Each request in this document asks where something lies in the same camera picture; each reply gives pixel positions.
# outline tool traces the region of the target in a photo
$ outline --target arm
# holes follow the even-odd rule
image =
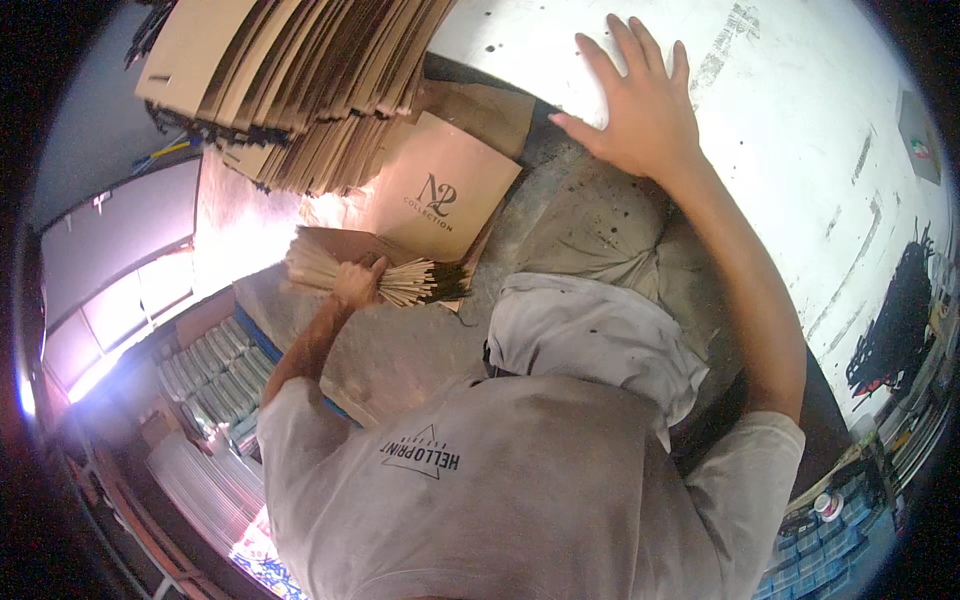
[[[626,77],[592,39],[578,34],[577,43],[607,95],[610,124],[598,131],[566,114],[550,118],[598,158],[652,178],[670,194],[725,281],[749,382],[747,410],[798,422],[806,358],[797,312],[777,267],[701,151],[686,50],[676,43],[667,77],[660,47],[636,17],[629,28],[613,15],[608,21]]]
[[[385,257],[370,268],[347,262],[340,265],[333,293],[324,300],[310,325],[294,340],[270,375],[260,401],[261,410],[274,401],[280,388],[290,379],[307,377],[320,381],[326,356],[337,334],[350,315],[376,301],[376,282],[386,268]]]

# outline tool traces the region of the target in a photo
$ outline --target gray t-shirt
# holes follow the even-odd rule
[[[652,402],[564,377],[451,386],[355,430],[317,383],[260,414],[280,558],[322,598],[749,598],[804,434],[751,413],[685,480]]]

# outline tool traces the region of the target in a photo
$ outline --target gray cloth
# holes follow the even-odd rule
[[[570,276],[507,277],[487,343],[495,367],[623,388],[654,400],[667,426],[689,414],[708,370],[656,304],[633,290]],[[669,452],[666,429],[660,434]]]
[[[653,402],[565,377],[441,391],[355,430],[319,387],[261,410],[280,558],[325,598],[749,598],[804,448],[751,413],[681,480]]]
[[[574,166],[516,254],[515,271],[576,276],[637,292],[680,324],[709,367],[692,419],[740,371],[723,286],[693,228],[651,180],[592,156]]]

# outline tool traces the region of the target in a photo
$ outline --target white sleeve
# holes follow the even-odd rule
[[[745,415],[685,480],[716,548],[726,598],[750,598],[770,559],[805,436],[786,415]]]
[[[276,498],[297,487],[304,475],[333,454],[355,430],[324,404],[316,381],[296,377],[283,384],[260,411],[256,439],[263,458],[267,510]]]

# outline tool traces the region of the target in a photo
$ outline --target hand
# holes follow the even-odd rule
[[[660,47],[638,18],[630,19],[629,28],[613,14],[607,22],[626,59],[626,77],[595,41],[583,34],[576,40],[603,86],[610,124],[599,131],[568,114],[553,114],[550,120],[597,158],[666,186],[703,156],[687,91],[686,50],[679,41],[674,45],[673,77],[668,78]]]
[[[374,257],[368,255],[359,263],[340,265],[332,296],[344,309],[352,312],[377,302],[376,284],[387,270],[387,257],[373,260]]]

